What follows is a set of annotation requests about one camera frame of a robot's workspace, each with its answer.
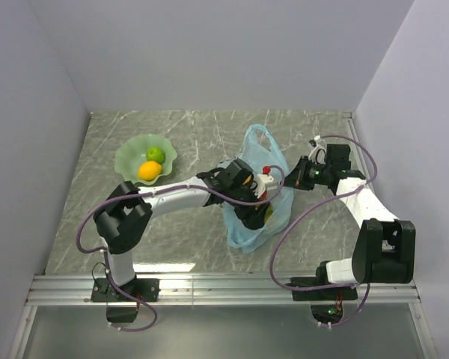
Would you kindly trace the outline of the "fake mango yellow green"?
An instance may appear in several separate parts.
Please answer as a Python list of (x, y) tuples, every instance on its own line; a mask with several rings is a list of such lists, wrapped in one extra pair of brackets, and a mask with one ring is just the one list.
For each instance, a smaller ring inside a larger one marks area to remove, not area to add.
[(264, 212), (263, 224), (266, 224), (266, 222), (272, 217), (273, 212), (273, 205), (271, 203), (268, 203), (266, 205), (266, 211)]

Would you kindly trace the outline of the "green fake lime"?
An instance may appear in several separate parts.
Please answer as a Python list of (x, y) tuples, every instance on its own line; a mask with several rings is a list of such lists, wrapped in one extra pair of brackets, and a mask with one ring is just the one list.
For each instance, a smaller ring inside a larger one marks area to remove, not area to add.
[(146, 159), (162, 164), (165, 161), (165, 152), (160, 147), (149, 147), (146, 152)]

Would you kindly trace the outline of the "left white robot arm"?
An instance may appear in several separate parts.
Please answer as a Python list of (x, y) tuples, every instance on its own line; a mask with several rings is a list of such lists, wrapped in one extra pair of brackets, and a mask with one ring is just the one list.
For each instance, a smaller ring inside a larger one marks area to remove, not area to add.
[(241, 159), (225, 168), (214, 168), (171, 185), (137, 188), (129, 183), (114, 193), (93, 213), (97, 232), (105, 246), (109, 292), (120, 301), (135, 294), (136, 273), (132, 251), (148, 222), (182, 209), (231, 206), (238, 219), (251, 230), (265, 224), (271, 200), (282, 189), (284, 172), (267, 165), (255, 173)]

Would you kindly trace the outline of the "light blue plastic bag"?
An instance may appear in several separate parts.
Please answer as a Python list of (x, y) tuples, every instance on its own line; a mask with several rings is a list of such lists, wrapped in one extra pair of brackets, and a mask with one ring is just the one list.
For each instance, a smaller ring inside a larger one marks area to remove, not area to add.
[[(282, 180), (282, 174), (290, 173), (277, 142), (263, 125), (249, 126), (243, 140), (242, 152), (237, 158), (252, 169), (253, 185), (257, 184), (257, 176), (263, 173), (266, 166), (273, 166), (270, 175), (277, 181)], [(229, 246), (241, 250), (244, 254), (250, 254), (288, 225), (293, 190), (286, 187), (282, 190), (272, 189), (268, 191), (267, 197), (271, 201), (261, 206), (244, 206), (240, 209), (234, 204), (222, 205)]]

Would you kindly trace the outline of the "yellow fake lemon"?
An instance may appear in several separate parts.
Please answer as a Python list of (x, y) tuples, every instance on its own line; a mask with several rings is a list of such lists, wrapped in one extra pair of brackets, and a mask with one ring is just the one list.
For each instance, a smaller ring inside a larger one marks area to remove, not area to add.
[(152, 182), (162, 172), (162, 166), (155, 161), (147, 161), (138, 169), (138, 178), (145, 182)]

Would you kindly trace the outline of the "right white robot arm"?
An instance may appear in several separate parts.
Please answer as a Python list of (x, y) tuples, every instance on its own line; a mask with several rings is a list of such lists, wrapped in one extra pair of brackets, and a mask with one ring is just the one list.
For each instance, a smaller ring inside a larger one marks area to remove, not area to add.
[(359, 226), (352, 256), (317, 268), (314, 288), (321, 298), (332, 298), (342, 286), (354, 284), (408, 284), (414, 274), (415, 225), (385, 208), (364, 174), (351, 168), (349, 155), (347, 144), (318, 147), (299, 159), (284, 182), (286, 187), (306, 191), (325, 186)]

